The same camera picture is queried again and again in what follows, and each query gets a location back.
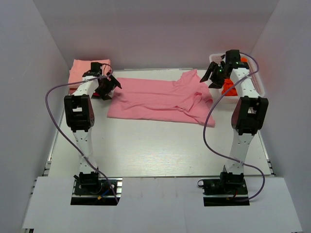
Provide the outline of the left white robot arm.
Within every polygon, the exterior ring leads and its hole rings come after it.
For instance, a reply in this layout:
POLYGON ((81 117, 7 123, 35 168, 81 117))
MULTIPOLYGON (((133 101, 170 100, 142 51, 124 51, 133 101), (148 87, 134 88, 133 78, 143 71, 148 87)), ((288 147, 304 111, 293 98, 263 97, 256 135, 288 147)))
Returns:
POLYGON ((112 67, 108 63, 91 62, 89 70, 82 75, 83 82, 72 94, 64 97, 66 123, 79 149, 79 172, 83 174, 98 170, 92 145, 91 132, 95 114, 91 97, 111 100, 111 92, 115 88, 121 89, 120 82, 112 72, 112 67))

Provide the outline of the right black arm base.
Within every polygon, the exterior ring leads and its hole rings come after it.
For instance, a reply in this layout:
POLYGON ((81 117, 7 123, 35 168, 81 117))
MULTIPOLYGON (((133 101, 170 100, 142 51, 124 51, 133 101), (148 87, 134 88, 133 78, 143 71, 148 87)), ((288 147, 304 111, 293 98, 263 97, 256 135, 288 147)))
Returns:
POLYGON ((250 205, 245 181, 243 181, 241 185, 222 186, 220 178, 201 179, 197 182, 197 186, 203 190, 203 202, 205 207, 250 205))

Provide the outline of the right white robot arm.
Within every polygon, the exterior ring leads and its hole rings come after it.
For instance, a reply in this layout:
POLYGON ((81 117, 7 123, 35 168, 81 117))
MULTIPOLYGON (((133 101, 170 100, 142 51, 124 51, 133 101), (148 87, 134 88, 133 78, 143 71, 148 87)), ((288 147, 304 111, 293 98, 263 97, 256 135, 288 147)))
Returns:
POLYGON ((267 98, 263 98, 253 85, 251 78, 258 72, 252 70, 247 61, 241 58, 239 50, 228 50, 221 56, 219 63, 210 62, 209 67, 200 82, 211 81, 212 89, 224 89, 226 81, 232 81, 233 86, 222 94, 225 96, 235 89, 239 97, 231 117, 233 142, 229 159, 223 172, 232 175, 244 173, 244 163, 249 145, 263 126, 268 108, 267 98))

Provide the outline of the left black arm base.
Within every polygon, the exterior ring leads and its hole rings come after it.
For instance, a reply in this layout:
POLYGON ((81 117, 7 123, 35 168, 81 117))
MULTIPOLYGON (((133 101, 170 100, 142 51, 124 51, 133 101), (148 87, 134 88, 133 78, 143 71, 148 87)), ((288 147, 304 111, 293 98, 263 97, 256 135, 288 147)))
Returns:
POLYGON ((98 173, 74 175, 71 205, 116 206, 121 198, 122 178, 107 180, 98 173))

